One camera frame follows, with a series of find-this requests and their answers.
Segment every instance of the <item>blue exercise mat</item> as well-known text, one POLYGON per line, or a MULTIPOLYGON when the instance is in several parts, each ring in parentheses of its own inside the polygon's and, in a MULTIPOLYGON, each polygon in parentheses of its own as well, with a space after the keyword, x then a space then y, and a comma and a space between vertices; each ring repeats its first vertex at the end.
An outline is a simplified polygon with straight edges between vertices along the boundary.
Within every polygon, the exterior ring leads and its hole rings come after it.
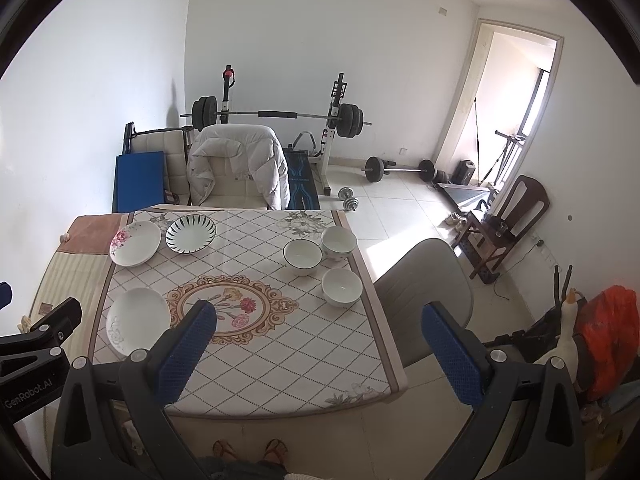
POLYGON ((320 211, 314 174, 305 152, 284 150, 289 168, 289 193, 291 200, 287 209, 292 211, 320 211))
POLYGON ((164 203, 164 153, 127 153, 116 159, 116 212, 164 203))

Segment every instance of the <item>doorway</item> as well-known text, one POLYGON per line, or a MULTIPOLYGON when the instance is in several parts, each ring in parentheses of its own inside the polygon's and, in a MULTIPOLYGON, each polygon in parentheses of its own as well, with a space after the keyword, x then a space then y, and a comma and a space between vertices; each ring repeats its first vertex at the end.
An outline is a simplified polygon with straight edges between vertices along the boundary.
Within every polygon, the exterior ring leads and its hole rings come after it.
POLYGON ((479 20, 436 167, 454 175, 462 164, 474 170, 464 186, 508 189, 534 140, 561 52, 559 36, 479 20))

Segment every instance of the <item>stuffed goose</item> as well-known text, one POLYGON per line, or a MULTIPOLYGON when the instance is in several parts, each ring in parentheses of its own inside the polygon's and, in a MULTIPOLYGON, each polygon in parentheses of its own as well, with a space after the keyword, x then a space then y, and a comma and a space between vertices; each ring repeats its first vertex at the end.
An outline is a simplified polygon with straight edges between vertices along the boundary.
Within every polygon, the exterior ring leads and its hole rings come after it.
POLYGON ((574 342, 574 325, 578 317, 578 303, 575 299, 575 289, 569 290, 566 300, 562 304, 562 314, 560 319, 560 337, 558 345, 544 354, 536 361, 536 364, 546 364, 552 357, 559 357, 564 361, 572 384, 578 373, 578 349, 574 342))

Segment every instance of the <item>diamond pattern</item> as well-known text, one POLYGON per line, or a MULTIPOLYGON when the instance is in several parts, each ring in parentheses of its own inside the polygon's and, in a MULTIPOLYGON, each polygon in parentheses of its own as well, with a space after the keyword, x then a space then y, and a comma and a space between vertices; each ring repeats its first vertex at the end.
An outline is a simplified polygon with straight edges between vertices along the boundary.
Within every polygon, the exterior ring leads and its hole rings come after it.
MULTIPOLYGON (((166 221, 180 216, 178 212, 164 214, 166 221)), ((146 264, 116 268, 100 315, 94 363, 123 359, 109 345, 105 323, 113 301, 126 290, 148 286, 165 295, 199 276, 243 275, 280 290, 299 307, 286 315, 283 324, 247 344, 209 344, 180 399, 166 408, 168 412, 217 418, 312 414, 333 407, 328 399, 349 402, 368 388, 382 395, 390 393, 363 303, 347 310, 334 308, 322 294, 326 270, 348 267, 347 261, 324 260, 311 276, 297 276, 287 268, 282 249, 292 239, 307 236, 280 222, 291 213, 220 210, 204 214, 218 228, 205 249, 176 254, 163 239, 146 264)), ((135 220, 152 220, 158 215, 138 212, 135 220)), ((307 215, 334 225, 331 212, 307 215)), ((318 238, 316 234, 308 237, 318 238)))

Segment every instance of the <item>white puffer jacket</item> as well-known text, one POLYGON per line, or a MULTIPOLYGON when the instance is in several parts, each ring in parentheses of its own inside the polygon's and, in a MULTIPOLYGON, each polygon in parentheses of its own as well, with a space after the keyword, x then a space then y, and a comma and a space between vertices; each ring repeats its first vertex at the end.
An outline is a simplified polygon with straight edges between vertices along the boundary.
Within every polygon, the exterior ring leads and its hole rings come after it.
POLYGON ((189 153, 187 178, 191 199, 201 205, 213 191, 216 179, 209 157, 225 157, 238 180, 251 176, 267 205, 274 210, 289 206, 287 161, 271 128, 255 124, 214 124, 196 137, 189 153))

